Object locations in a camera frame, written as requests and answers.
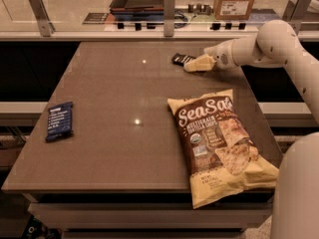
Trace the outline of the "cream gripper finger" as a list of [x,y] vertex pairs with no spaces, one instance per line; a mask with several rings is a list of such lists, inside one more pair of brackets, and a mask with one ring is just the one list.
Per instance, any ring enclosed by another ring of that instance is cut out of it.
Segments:
[[206,72],[210,71],[216,64],[216,60],[207,55],[201,55],[184,64],[183,68],[187,72]]

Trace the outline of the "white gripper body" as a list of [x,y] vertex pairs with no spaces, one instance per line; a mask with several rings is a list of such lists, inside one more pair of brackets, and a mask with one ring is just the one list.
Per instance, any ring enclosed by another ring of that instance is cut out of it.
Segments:
[[203,51],[216,61],[215,65],[219,69],[233,69],[237,67],[233,59],[234,43],[234,39],[224,41],[215,46],[207,47]]

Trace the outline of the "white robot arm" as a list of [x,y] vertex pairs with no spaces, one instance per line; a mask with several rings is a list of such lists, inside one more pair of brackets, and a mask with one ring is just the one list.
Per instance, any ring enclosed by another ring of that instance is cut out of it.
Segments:
[[[276,106],[282,124],[304,125],[307,114],[319,123],[319,61],[303,48],[289,23],[268,21],[254,34],[221,42],[203,52],[220,69],[270,63],[284,68],[304,104]],[[319,239],[319,132],[300,137],[283,156],[270,238]]]

